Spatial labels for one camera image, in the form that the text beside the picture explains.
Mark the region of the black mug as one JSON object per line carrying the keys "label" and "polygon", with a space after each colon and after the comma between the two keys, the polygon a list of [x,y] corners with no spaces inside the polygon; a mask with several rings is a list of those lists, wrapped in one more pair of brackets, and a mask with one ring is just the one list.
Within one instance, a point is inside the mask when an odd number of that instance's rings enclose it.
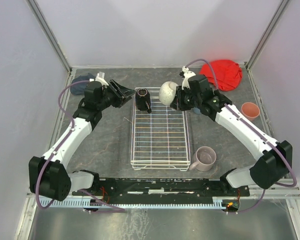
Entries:
{"label": "black mug", "polygon": [[135,105],[140,111],[152,112],[150,93],[146,88],[139,88],[135,94]]}

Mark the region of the cream ceramic mug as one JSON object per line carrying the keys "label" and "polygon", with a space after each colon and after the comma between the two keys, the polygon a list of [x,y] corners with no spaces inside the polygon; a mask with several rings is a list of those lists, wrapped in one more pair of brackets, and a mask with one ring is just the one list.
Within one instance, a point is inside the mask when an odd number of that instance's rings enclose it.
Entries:
{"label": "cream ceramic mug", "polygon": [[176,95],[178,84],[173,81],[166,81],[162,84],[159,90],[158,98],[165,106],[170,106]]}

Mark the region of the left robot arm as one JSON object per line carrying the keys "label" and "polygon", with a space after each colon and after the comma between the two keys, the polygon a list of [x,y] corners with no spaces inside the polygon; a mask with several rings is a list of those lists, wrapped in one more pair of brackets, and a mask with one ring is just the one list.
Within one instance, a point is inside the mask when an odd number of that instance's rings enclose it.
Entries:
{"label": "left robot arm", "polygon": [[84,97],[70,116],[66,131],[46,153],[29,161],[30,191],[36,198],[43,196],[63,201],[68,194],[93,186],[96,173],[87,170],[67,173],[66,168],[80,144],[101,120],[103,110],[121,108],[135,93],[114,80],[86,81]]}

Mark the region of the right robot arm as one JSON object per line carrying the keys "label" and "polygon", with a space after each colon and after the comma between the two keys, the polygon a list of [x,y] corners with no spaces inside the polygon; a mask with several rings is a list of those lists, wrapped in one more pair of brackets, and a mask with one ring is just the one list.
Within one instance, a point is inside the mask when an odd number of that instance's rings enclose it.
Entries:
{"label": "right robot arm", "polygon": [[161,87],[160,101],[178,111],[198,108],[202,115],[227,129],[251,153],[255,164],[224,174],[232,188],[256,184],[267,190],[292,173],[292,145],[270,137],[251,123],[232,101],[210,87],[204,75],[185,77],[182,85],[169,81]]}

